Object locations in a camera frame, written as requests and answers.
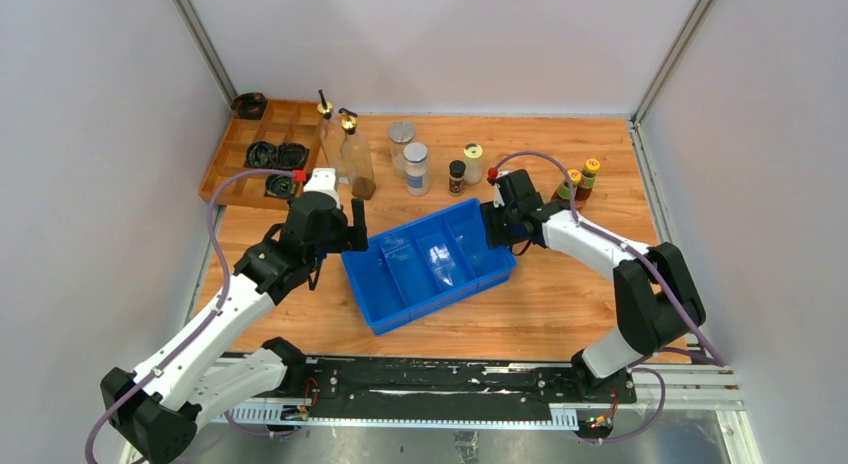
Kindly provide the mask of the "glass bottle with brown sauce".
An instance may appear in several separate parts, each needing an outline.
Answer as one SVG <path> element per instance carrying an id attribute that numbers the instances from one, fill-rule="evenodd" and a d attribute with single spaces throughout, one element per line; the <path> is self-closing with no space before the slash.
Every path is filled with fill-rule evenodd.
<path id="1" fill-rule="evenodd" d="M 369 200 L 376 191 L 369 143 L 358 130 L 357 113 L 340 108 L 339 114 L 340 125 L 344 131 L 340 151 L 351 193 L 355 198 Z"/>

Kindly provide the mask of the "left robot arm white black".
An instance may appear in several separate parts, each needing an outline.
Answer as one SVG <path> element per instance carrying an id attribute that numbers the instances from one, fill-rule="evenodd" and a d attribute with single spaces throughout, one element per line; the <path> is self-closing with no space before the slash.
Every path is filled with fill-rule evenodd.
<path id="1" fill-rule="evenodd" d="M 217 359 L 294 289 L 315 287 L 329 254 L 368 248 L 363 200 L 346 215 L 326 191 L 305 191 L 227 272 L 208 305 L 159 351 L 131 371 L 101 382 L 106 417 L 150 463 L 171 463 L 212 419 L 258 394 L 298 395 L 306 357 L 281 337 L 223 369 Z"/>

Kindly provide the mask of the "blue plastic divided bin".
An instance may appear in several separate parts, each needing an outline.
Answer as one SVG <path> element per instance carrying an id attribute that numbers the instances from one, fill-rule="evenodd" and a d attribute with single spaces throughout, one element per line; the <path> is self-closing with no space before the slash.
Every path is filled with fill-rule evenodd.
<path id="1" fill-rule="evenodd" d="M 509 280 L 516 258 L 488 247 L 481 202 L 468 199 L 342 254 L 355 302 L 379 336 Z"/>

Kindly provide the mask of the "green label sauce bottle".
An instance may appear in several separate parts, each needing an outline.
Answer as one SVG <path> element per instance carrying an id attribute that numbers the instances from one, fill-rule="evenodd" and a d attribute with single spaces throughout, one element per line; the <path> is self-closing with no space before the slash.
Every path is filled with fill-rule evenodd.
<path id="1" fill-rule="evenodd" d="M 567 177 L 558 185 L 552 193 L 551 199 L 570 203 L 575 199 L 575 194 L 582 180 L 582 173 L 578 169 L 569 169 Z"/>

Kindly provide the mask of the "clear glass oil bottle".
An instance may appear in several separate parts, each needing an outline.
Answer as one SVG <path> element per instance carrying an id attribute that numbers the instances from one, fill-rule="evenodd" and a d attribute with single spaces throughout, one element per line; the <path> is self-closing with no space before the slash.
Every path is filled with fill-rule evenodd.
<path id="1" fill-rule="evenodd" d="M 327 165 L 336 172 L 340 184 L 349 185 L 350 180 L 341 153 L 344 131 L 335 117 L 333 104 L 325 97 L 322 89 L 318 90 L 320 102 L 317 110 L 321 116 L 319 136 Z"/>

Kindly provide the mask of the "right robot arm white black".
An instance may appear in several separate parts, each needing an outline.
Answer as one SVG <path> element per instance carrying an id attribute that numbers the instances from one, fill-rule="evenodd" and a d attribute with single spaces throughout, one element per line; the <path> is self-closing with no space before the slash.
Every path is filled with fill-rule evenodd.
<path id="1" fill-rule="evenodd" d="M 596 401 L 611 379 L 706 321 L 706 312 L 681 250 L 650 246 L 596 225 L 560 200 L 544 201 L 525 170 L 491 169 L 491 201 L 480 211 L 490 247 L 525 243 L 570 256 L 614 289 L 616 324 L 571 359 L 571 387 Z"/>

